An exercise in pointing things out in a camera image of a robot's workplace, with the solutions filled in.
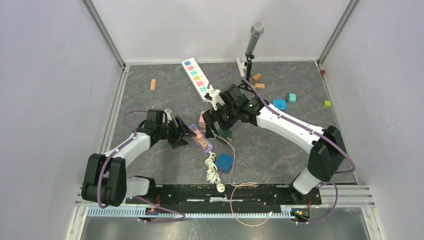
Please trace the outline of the pink cube socket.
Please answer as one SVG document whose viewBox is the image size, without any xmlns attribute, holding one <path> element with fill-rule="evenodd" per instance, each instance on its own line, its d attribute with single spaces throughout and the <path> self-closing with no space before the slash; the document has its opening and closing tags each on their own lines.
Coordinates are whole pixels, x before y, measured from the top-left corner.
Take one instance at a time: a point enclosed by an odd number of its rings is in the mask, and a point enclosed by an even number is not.
<svg viewBox="0 0 424 240">
<path fill-rule="evenodd" d="M 202 111 L 202 112 L 200 113 L 199 121 L 198 121 L 198 125 L 199 125 L 199 127 L 200 127 L 201 129 L 205 129 L 205 128 L 206 128 L 206 123 L 205 123 L 205 120 L 204 120 L 204 117 L 203 117 L 203 114 L 204 114 L 204 113 L 205 113 L 204 111 Z"/>
</svg>

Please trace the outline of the purple USB power strip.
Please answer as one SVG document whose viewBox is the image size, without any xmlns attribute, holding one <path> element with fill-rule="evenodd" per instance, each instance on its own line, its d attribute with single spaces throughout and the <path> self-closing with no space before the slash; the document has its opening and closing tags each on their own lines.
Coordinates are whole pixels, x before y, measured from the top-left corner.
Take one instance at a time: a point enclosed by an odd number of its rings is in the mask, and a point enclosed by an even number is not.
<svg viewBox="0 0 424 240">
<path fill-rule="evenodd" d="M 193 141 L 202 149 L 204 153 L 212 152 L 214 146 L 212 143 L 205 137 L 203 132 L 195 125 L 191 124 L 188 128 L 195 133 L 195 136 L 192 137 Z"/>
</svg>

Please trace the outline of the pink charger plug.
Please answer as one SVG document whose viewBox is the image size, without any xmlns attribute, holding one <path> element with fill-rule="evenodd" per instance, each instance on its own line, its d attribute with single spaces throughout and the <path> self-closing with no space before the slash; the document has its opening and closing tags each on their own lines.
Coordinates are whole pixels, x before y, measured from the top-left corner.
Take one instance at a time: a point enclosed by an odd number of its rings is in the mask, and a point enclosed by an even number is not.
<svg viewBox="0 0 424 240">
<path fill-rule="evenodd" d="M 200 140 L 200 139 L 202 139 L 202 138 L 203 138 L 203 134 L 201 133 L 201 131 L 200 131 L 200 130 L 196 129 L 196 130 L 194 131 L 194 133 L 196 134 L 196 138 L 197 138 L 198 140 Z"/>
</svg>

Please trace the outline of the brown charger plug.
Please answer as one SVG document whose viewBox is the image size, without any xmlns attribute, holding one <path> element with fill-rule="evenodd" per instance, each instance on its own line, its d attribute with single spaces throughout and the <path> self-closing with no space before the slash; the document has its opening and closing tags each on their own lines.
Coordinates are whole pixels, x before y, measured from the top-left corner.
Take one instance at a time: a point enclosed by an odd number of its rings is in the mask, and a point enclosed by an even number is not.
<svg viewBox="0 0 424 240">
<path fill-rule="evenodd" d="M 202 147 L 202 149 L 209 148 L 209 142 L 205 140 L 204 138 L 198 140 L 199 145 Z"/>
</svg>

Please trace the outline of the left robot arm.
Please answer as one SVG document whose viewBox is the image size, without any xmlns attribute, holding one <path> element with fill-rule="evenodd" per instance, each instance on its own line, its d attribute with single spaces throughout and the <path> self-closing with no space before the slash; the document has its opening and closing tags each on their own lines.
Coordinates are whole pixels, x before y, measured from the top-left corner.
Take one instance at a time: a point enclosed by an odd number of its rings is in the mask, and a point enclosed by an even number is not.
<svg viewBox="0 0 424 240">
<path fill-rule="evenodd" d="M 101 209 L 118 207 L 124 200 L 139 197 L 145 204 L 157 198 L 155 180 L 146 176 L 127 176 L 127 167 L 137 157 L 151 149 L 159 141 L 166 140 L 172 148 L 188 145 L 185 137 L 196 134 L 170 110 L 149 109 L 146 118 L 137 127 L 131 127 L 130 136 L 105 153 L 89 156 L 81 197 L 97 203 Z"/>
</svg>

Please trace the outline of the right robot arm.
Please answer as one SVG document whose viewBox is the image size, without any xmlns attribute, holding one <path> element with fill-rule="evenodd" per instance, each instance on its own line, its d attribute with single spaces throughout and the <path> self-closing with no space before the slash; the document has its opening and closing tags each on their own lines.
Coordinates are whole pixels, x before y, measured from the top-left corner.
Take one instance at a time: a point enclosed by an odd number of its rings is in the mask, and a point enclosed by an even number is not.
<svg viewBox="0 0 424 240">
<path fill-rule="evenodd" d="M 344 160 L 350 162 L 350 172 L 356 169 L 335 126 L 323 128 L 303 122 L 277 109 L 259 93 L 248 98 L 234 84 L 222 91 L 206 87 L 203 97 L 212 105 L 202 114 L 208 138 L 216 137 L 218 130 L 227 131 L 240 121 L 270 130 L 309 154 L 307 167 L 293 180 L 288 191 L 289 199 L 295 204 L 302 204 L 313 188 L 339 174 Z"/>
</svg>

